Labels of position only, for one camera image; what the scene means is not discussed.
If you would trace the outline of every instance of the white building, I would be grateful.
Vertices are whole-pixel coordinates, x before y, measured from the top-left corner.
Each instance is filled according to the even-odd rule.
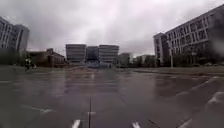
[[[71,63],[84,64],[86,57],[86,45],[66,44],[66,57]]]
[[[26,51],[29,29],[23,25],[12,25],[0,17],[0,50]]]
[[[119,46],[116,45],[100,45],[99,60],[101,63],[112,64],[118,57]]]
[[[8,48],[13,25],[0,17],[0,50]]]
[[[169,51],[168,55],[171,58],[180,55],[195,56],[197,57],[197,63],[201,60],[209,61],[211,58],[216,58],[217,56],[211,55],[214,53],[214,44],[209,31],[213,28],[215,20],[220,15],[224,16],[224,5],[212,9],[165,33],[155,35],[154,47],[156,59],[160,63],[163,63],[165,60],[164,55],[167,54],[167,51]],[[194,60],[189,59],[184,63],[196,63],[195,57],[193,57]]]

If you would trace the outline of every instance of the asphalt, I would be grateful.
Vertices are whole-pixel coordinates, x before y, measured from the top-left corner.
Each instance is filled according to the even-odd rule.
[[[224,127],[223,77],[2,70],[0,128]]]

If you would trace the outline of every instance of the pole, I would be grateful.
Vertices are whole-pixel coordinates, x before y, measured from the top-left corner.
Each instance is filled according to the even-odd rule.
[[[171,68],[173,68],[173,52],[172,50],[170,49],[170,61],[171,61]]]

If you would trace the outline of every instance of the sidewalk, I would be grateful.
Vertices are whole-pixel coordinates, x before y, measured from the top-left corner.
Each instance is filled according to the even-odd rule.
[[[199,76],[224,76],[224,66],[193,67],[193,68],[139,68],[131,69],[140,73],[199,75]]]

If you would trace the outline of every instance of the overcast sky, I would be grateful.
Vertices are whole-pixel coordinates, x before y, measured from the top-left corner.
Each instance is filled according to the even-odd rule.
[[[223,0],[0,0],[0,16],[30,29],[29,50],[65,44],[116,44],[153,54],[153,35],[223,4]]]

